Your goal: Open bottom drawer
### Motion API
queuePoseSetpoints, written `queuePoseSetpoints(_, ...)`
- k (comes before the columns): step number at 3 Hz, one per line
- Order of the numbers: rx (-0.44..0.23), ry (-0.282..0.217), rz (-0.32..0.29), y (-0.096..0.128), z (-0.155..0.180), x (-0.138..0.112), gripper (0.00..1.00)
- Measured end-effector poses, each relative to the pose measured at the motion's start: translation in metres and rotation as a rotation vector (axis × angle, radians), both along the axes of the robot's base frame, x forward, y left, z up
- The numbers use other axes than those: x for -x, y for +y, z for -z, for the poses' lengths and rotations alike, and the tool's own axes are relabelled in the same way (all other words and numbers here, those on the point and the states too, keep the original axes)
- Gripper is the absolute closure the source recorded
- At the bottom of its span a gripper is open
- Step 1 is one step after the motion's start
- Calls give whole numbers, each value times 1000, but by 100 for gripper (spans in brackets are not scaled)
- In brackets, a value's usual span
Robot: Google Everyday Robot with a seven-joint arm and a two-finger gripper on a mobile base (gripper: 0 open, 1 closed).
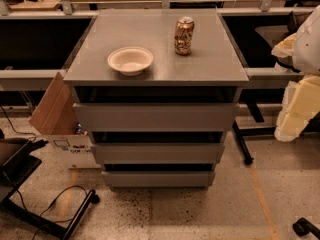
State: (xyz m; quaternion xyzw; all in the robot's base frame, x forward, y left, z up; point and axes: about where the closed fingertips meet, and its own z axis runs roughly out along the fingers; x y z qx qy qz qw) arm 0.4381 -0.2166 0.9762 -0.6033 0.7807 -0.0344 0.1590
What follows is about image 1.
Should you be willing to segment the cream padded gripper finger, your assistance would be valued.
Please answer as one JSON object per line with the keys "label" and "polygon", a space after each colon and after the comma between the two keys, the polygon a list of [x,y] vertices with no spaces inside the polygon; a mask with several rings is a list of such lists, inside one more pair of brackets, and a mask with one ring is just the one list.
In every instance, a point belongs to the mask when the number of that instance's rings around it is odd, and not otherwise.
{"label": "cream padded gripper finger", "polygon": [[320,112],[320,77],[305,76],[285,88],[274,136],[282,142],[297,138]]}

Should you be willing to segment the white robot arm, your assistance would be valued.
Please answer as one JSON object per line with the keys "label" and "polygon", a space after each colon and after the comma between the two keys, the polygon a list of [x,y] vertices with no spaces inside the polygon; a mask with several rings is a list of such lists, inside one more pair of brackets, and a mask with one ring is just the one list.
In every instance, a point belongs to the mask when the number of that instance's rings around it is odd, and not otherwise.
{"label": "white robot arm", "polygon": [[304,74],[299,82],[290,81],[287,85],[274,132],[277,140],[290,142],[320,112],[320,6],[271,54],[291,57],[293,67]]}

